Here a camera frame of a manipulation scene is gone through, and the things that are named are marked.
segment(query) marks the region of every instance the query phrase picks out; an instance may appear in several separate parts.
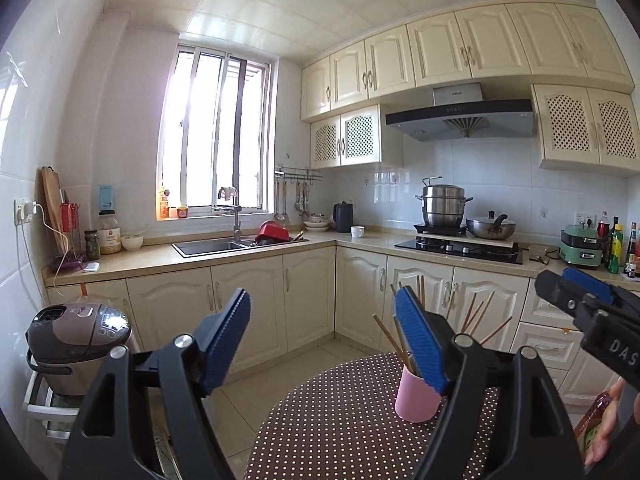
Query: green bottle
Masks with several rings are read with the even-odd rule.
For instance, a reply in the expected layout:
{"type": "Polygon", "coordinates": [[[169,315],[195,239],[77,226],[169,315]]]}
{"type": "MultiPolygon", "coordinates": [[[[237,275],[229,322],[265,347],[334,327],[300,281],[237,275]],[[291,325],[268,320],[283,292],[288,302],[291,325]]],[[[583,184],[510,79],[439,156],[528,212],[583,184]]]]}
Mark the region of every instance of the green bottle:
{"type": "Polygon", "coordinates": [[[609,256],[609,272],[617,274],[620,271],[620,261],[622,260],[622,241],[624,235],[622,233],[622,225],[616,224],[613,234],[611,235],[611,252],[609,256]]]}

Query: faucet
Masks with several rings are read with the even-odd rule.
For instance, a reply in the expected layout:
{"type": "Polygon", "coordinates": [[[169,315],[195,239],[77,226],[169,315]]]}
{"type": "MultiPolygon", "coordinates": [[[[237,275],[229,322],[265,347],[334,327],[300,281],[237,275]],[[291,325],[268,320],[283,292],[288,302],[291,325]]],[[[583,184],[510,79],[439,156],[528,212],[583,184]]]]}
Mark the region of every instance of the faucet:
{"type": "Polygon", "coordinates": [[[228,200],[229,196],[233,197],[234,204],[233,205],[219,205],[216,206],[215,209],[218,211],[230,211],[234,212],[234,241],[239,242],[242,237],[242,231],[240,230],[240,220],[238,218],[238,213],[242,211],[240,207],[240,198],[238,196],[238,190],[235,187],[221,187],[218,191],[218,198],[222,198],[224,196],[225,200],[228,200]]]}

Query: green electric grill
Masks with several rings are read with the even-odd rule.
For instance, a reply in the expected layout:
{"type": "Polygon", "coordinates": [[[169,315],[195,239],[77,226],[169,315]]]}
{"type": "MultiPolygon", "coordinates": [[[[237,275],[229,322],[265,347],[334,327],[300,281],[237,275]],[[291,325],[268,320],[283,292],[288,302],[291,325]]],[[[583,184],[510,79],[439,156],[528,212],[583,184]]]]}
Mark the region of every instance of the green electric grill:
{"type": "Polygon", "coordinates": [[[595,269],[602,263],[602,240],[596,229],[568,225],[561,232],[558,253],[568,264],[595,269]]]}

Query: white mug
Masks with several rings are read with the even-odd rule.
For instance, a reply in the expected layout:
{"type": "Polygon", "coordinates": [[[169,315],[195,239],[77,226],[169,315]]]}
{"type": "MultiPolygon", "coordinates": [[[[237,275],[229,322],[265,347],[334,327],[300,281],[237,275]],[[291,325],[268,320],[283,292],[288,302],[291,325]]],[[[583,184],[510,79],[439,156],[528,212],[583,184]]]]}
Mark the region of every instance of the white mug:
{"type": "Polygon", "coordinates": [[[354,225],[351,227],[351,238],[362,238],[364,236],[364,226],[354,225]]]}

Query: pink cup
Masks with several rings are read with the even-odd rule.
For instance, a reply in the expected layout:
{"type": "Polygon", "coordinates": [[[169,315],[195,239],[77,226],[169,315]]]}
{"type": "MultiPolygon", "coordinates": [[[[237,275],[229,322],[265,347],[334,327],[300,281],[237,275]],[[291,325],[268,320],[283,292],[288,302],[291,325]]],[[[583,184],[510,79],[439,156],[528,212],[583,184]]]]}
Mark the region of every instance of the pink cup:
{"type": "Polygon", "coordinates": [[[426,422],[438,411],[441,397],[424,382],[422,377],[413,375],[406,366],[402,370],[396,413],[407,422],[426,422]]]}

